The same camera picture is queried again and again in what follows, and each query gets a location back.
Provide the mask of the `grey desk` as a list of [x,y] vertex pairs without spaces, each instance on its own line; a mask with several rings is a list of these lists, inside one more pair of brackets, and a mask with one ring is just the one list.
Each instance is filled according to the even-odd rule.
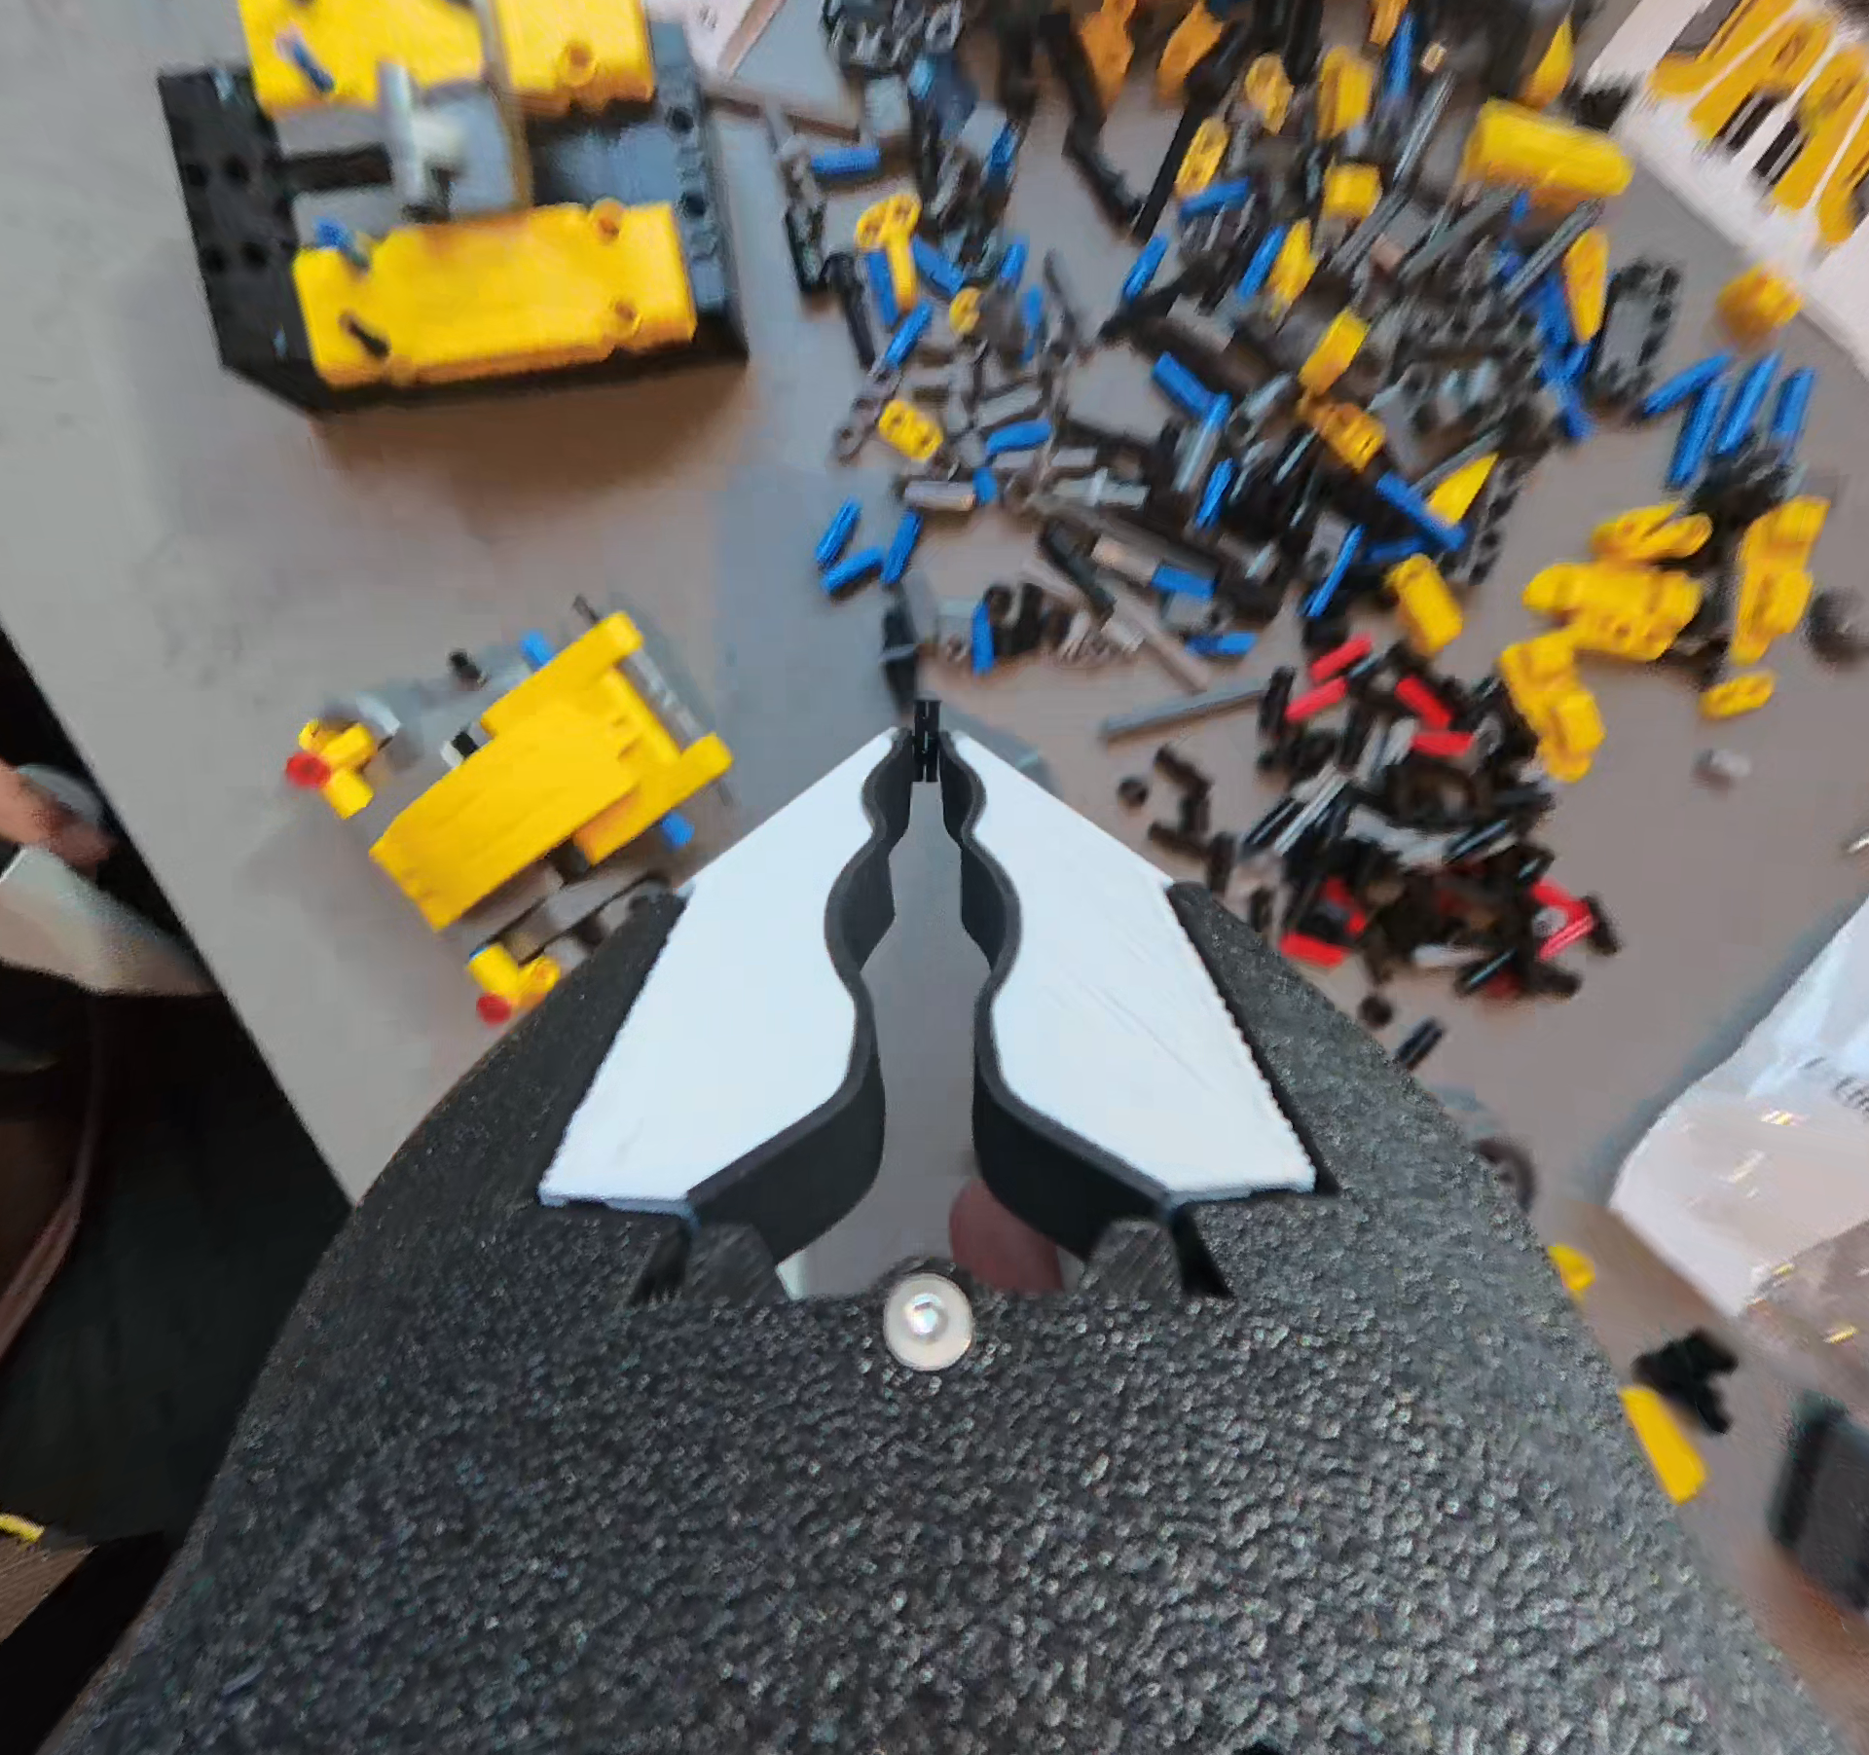
[[[808,534],[855,386],[834,311],[793,289],[758,124],[723,124],[750,365],[452,406],[298,416],[224,373],[154,73],[238,42],[234,0],[4,0],[4,632],[224,997],[357,1198],[495,1042],[456,955],[320,799],[285,785],[327,694],[618,593],[736,754],[752,826],[894,713],[875,597],[830,600]],[[1554,807],[1556,865],[1624,949],[1575,997],[1392,988],[1420,1077],[1534,1159],[1534,1217],[1587,1252],[1622,1369],[1718,1311],[1608,1209],[1624,1157],[1723,1060],[1856,908],[1865,663],[1803,636],[1764,709],[1702,721],[1682,672],[1595,659],[1605,737]],[[869,964],[890,1128],[876,1182],[787,1264],[853,1293],[947,1252],[972,1169],[970,1009],[985,972],[939,822],[894,859]]]

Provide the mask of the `clear plastic bags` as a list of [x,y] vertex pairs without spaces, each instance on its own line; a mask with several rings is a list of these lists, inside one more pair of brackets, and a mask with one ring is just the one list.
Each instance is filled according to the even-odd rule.
[[1731,1318],[1865,1320],[1867,906],[1624,1159],[1612,1215]]

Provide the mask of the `person's dark trousers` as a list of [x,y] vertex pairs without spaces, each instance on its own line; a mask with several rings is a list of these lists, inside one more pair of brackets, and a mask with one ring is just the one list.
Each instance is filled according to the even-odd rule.
[[246,1021],[4,964],[4,1750],[37,1750],[191,1531],[351,1211]]

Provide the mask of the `grey motor block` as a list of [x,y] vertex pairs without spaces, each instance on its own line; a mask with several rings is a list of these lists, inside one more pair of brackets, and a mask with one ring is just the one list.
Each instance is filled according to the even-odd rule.
[[1867,1429],[1838,1398],[1793,1400],[1768,1529],[1838,1606],[1867,1612]]

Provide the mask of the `pile of mixed building pieces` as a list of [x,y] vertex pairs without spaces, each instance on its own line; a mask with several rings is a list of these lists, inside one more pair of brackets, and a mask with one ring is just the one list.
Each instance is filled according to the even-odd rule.
[[1618,258],[1628,87],[1601,0],[822,0],[851,151],[777,145],[799,283],[867,369],[836,458],[898,509],[816,548],[875,585],[904,721],[935,651],[1168,671],[1293,608],[1501,672],[1554,731],[1595,659],[1679,669],[1708,721],[1819,639],[1815,373],[1657,379],[1679,268]]

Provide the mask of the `yellow sticker sheet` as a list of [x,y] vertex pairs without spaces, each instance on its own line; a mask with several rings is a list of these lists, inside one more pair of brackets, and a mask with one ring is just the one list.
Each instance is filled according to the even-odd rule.
[[1867,0],[1638,0],[1587,85],[1626,149],[1867,367]]

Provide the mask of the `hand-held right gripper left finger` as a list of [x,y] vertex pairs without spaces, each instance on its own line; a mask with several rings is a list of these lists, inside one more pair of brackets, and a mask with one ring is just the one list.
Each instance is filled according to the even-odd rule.
[[886,1112],[865,964],[919,778],[915,735],[882,733],[690,879],[544,1206],[742,1225],[789,1260],[865,1196]]

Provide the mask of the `yellow curved panel piece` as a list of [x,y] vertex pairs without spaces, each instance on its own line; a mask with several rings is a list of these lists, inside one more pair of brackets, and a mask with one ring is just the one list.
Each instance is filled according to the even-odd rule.
[[1671,1400],[1644,1385],[1618,1388],[1628,1424],[1669,1501],[1682,1505],[1708,1484],[1710,1468]]

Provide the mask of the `black block with yellow panels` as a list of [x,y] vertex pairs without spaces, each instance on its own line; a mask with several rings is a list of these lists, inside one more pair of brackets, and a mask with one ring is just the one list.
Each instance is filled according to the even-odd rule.
[[156,93],[218,361],[306,414],[750,353],[686,28],[645,0],[238,0]]

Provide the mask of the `yellow and grey car assembly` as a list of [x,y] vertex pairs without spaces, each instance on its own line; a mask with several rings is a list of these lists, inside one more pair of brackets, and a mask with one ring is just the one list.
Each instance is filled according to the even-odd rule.
[[682,665],[618,599],[456,647],[427,676],[329,700],[285,781],[320,799],[507,1027],[668,892],[734,752]]

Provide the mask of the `black cross connector piece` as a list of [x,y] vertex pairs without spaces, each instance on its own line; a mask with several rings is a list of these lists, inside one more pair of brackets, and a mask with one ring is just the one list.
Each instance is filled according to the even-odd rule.
[[1731,1346],[1708,1328],[1694,1328],[1640,1352],[1630,1369],[1640,1387],[1692,1414],[1708,1433],[1727,1435],[1733,1427],[1727,1381],[1739,1367]]

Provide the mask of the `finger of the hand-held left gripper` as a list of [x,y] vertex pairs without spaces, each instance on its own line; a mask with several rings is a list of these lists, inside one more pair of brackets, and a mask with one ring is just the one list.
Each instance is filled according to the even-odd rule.
[[74,869],[96,869],[113,851],[111,834],[57,791],[2,762],[2,840],[49,851]]
[[215,990],[179,937],[35,846],[4,853],[2,962],[96,995],[199,997]]

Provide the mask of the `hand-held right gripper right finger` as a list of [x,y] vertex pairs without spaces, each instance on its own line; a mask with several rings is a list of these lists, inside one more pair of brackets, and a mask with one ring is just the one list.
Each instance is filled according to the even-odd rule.
[[939,752],[974,1013],[974,1151],[1081,1260],[1116,1223],[1313,1196],[1320,1169],[1151,859],[970,735]]

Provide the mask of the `pile of black red pins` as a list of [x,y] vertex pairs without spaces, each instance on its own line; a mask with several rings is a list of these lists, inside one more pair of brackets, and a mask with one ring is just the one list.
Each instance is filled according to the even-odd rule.
[[1215,707],[1133,727],[1155,748],[1118,799],[1137,809],[1168,787],[1151,844],[1198,861],[1211,894],[1241,894],[1248,923],[1307,970],[1575,995],[1583,958],[1624,935],[1548,838],[1558,744],[1595,737],[1583,694],[1554,688],[1546,731],[1501,672],[1464,678],[1359,632]]

